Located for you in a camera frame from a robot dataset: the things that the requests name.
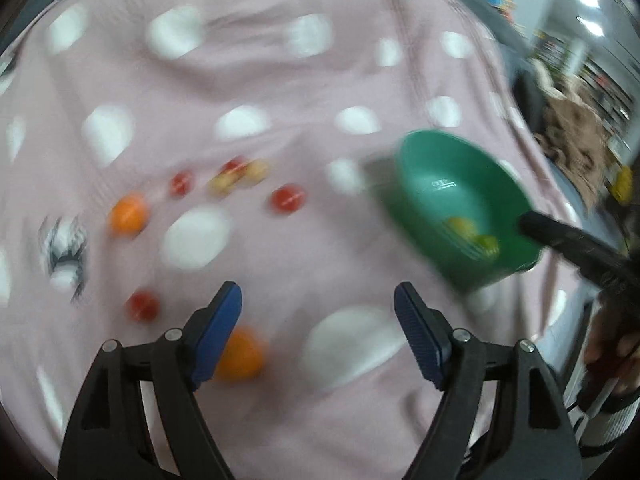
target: white polka dot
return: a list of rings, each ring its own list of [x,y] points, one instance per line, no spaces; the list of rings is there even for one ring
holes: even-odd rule
[[[335,388],[384,364],[405,342],[388,309],[352,306],[315,326],[300,366],[316,387]]]
[[[554,304],[551,306],[551,311],[549,311],[549,321],[548,325],[555,325],[562,313],[564,312],[564,308],[566,307],[566,292],[564,290],[558,290],[556,292],[556,298],[554,300]]]
[[[565,202],[564,203],[564,208],[566,209],[566,212],[569,215],[569,220],[573,224],[578,224],[579,221],[580,221],[580,217],[578,216],[578,213],[575,212],[575,209],[572,207],[572,205],[569,204],[568,202]]]
[[[317,56],[334,44],[334,28],[324,14],[308,14],[287,27],[287,47],[296,57]]]
[[[500,164],[500,166],[503,168],[504,171],[506,171],[507,173],[509,173],[509,176],[515,180],[516,182],[519,182],[521,179],[520,174],[516,171],[516,169],[511,165],[510,162],[506,161],[506,160],[499,160],[498,164]]]
[[[205,267],[228,243],[231,219],[216,206],[187,211],[167,229],[161,255],[165,264],[182,270]]]
[[[89,12],[82,4],[73,4],[49,25],[47,39],[50,53],[58,54],[68,49],[82,38],[88,26]]]
[[[216,135],[222,140],[261,134],[271,128],[269,116],[260,108],[241,105],[224,114],[216,123]]]
[[[110,165],[133,140],[134,121],[123,106],[101,105],[82,125],[82,133],[102,167]]]
[[[326,166],[326,177],[332,187],[345,195],[357,195],[367,189],[365,175],[354,160],[339,158]]]
[[[7,306],[11,296],[11,270],[6,251],[0,248],[0,306]]]
[[[58,436],[62,438],[65,434],[65,413],[60,401],[58,400],[58,395],[56,394],[51,379],[49,379],[47,373],[40,366],[36,369],[36,378],[40,385],[42,398],[47,409],[47,415],[49,415],[49,420],[51,421]]]
[[[457,32],[443,32],[440,43],[447,54],[458,59],[470,56],[474,49],[468,37]]]
[[[522,118],[522,114],[517,108],[513,106],[509,108],[509,115],[511,117],[511,122],[516,125],[517,128],[523,129],[527,126],[524,119]]]
[[[7,126],[6,145],[9,149],[9,160],[11,162],[13,162],[15,157],[18,156],[18,152],[24,142],[26,131],[27,126],[24,123],[24,119],[21,117],[14,118],[9,126]]]
[[[154,19],[146,43],[162,59],[178,59],[204,43],[206,32],[198,9],[175,7]]]
[[[14,81],[15,71],[0,76],[0,95],[4,94]]]
[[[382,127],[373,111],[364,106],[354,106],[341,111],[335,117],[335,125],[347,134],[368,135]]]
[[[58,292],[69,292],[78,286],[78,266],[65,265],[57,267],[49,280],[49,283]]]
[[[462,122],[460,106],[451,97],[436,97],[427,103],[427,111],[438,126],[455,128]]]
[[[402,59],[402,48],[396,40],[382,38],[376,47],[376,63],[378,66],[395,66]]]
[[[63,253],[68,250],[73,241],[74,234],[76,233],[76,222],[73,218],[66,217],[61,218],[60,223],[57,225],[55,231],[52,229],[47,234],[45,242],[50,244],[57,252]]]
[[[494,107],[495,114],[501,119],[506,119],[507,112],[504,109],[504,104],[502,102],[500,94],[496,92],[489,92],[489,99],[491,99],[491,104]]]

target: orange ball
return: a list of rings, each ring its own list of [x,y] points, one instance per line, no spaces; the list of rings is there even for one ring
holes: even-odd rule
[[[109,214],[111,231],[118,236],[135,236],[148,222],[149,208],[140,193],[121,198]]]
[[[262,371],[264,363],[265,345],[253,330],[238,326],[226,342],[215,377],[233,383],[247,381]]]

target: blue gripper pad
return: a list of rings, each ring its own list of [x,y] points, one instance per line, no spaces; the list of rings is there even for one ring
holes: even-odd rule
[[[439,311],[427,308],[409,282],[396,287],[394,310],[422,376],[442,390],[451,357],[451,326]]]
[[[225,282],[209,306],[194,312],[184,326],[184,343],[193,359],[188,373],[192,391],[213,376],[241,310],[240,287]]]

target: finger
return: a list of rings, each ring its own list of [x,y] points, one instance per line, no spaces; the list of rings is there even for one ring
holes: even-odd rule
[[[602,353],[603,347],[599,342],[589,341],[586,348],[584,349],[582,360],[586,365],[590,365],[591,363],[594,363],[598,359],[600,359],[602,357]]]
[[[618,355],[620,357],[626,357],[629,353],[635,348],[635,346],[640,342],[640,333],[635,332],[633,334],[627,334],[620,338],[618,343]],[[637,348],[634,354],[632,355],[633,359],[640,358],[640,348]]]
[[[589,330],[590,339],[603,339],[605,327],[607,326],[607,317],[609,317],[609,310],[606,308],[601,308],[598,313],[593,316]]]
[[[604,339],[605,327],[607,324],[606,310],[601,309],[591,321],[589,336],[587,338],[587,346],[584,349],[583,360],[585,364],[591,364],[600,359],[604,349],[602,342]]]
[[[616,387],[613,390],[613,393],[616,394],[617,396],[623,396],[626,395],[626,393],[629,391],[629,386],[625,383],[625,381],[620,381],[618,384],[616,384]]]
[[[625,374],[621,381],[627,392],[634,392],[640,388],[640,361],[636,361],[631,370]]]

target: yellow object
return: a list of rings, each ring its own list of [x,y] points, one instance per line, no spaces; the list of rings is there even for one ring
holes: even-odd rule
[[[253,379],[264,368],[265,354],[265,345],[254,331],[238,326],[226,342],[215,377],[233,383]]]
[[[209,180],[207,188],[214,196],[226,196],[234,190],[234,183],[238,178],[231,173],[220,173]]]
[[[498,245],[498,238],[495,236],[480,235],[476,237],[475,242],[489,258],[497,258],[500,254],[500,245]]]
[[[452,229],[455,234],[469,242],[478,236],[478,228],[469,218],[452,216],[451,218],[447,218],[445,224]]]
[[[613,184],[613,186],[611,186],[611,194],[620,205],[627,205],[629,202],[631,202],[633,190],[633,171],[631,171],[630,167],[623,166],[618,173],[618,176],[616,177],[615,183]]]
[[[258,184],[262,182],[269,175],[270,167],[266,160],[258,158],[252,160],[246,166],[244,170],[244,177],[251,182],[251,184]]]

